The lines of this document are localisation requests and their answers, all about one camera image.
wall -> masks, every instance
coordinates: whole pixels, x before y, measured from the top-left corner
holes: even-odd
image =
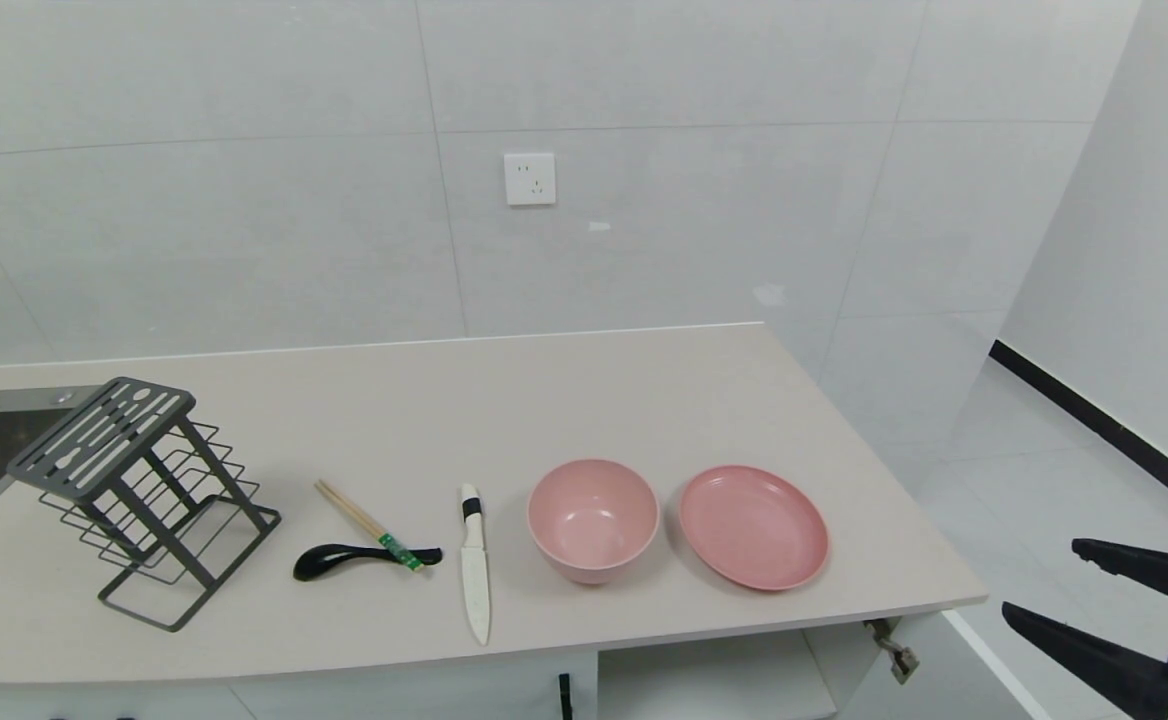
[[[0,0],[0,364],[762,318],[926,446],[1136,7]]]
[[[1168,455],[1168,1],[1138,18],[1003,340]]]

white tile floor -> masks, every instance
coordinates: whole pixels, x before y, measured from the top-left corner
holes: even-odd
[[[1168,489],[987,361],[946,446],[882,451],[990,591],[962,616],[1054,720],[1125,716],[1001,619],[1011,601],[1155,657],[1168,598],[1082,562],[1075,536],[1168,551]]]

pink bowl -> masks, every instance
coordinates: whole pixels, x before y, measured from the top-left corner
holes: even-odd
[[[526,519],[552,568],[597,586],[642,555],[660,529],[660,501],[641,475],[619,462],[575,461],[538,480]]]

chopsticks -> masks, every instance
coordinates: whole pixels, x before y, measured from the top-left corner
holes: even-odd
[[[424,569],[424,563],[420,562],[419,558],[412,555],[411,551],[406,551],[406,547],[402,546],[401,542],[397,542],[397,538],[391,536],[391,534],[388,533],[388,529],[384,529],[383,525],[375,521],[375,519],[371,518],[371,515],[368,515],[364,510],[354,505],[354,501],[348,500],[348,498],[342,496],[340,491],[328,486],[325,480],[318,480],[314,484],[314,487],[317,487],[318,492],[322,493],[322,496],[327,497],[327,500],[329,500],[332,505],[336,506],[338,510],[341,510],[343,514],[348,515],[348,519],[360,525],[361,529],[366,529],[366,532],[370,533],[370,536],[375,538],[375,542],[382,544],[382,546],[384,546],[384,551],[392,553],[392,556],[396,558],[402,565],[405,565],[411,573],[419,573],[419,570]]]

white knife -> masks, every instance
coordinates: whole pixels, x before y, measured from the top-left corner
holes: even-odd
[[[470,628],[478,642],[491,638],[491,579],[487,575],[487,538],[482,528],[482,497],[470,484],[460,486],[464,510],[464,544],[460,547],[460,580],[464,607],[470,611]]]

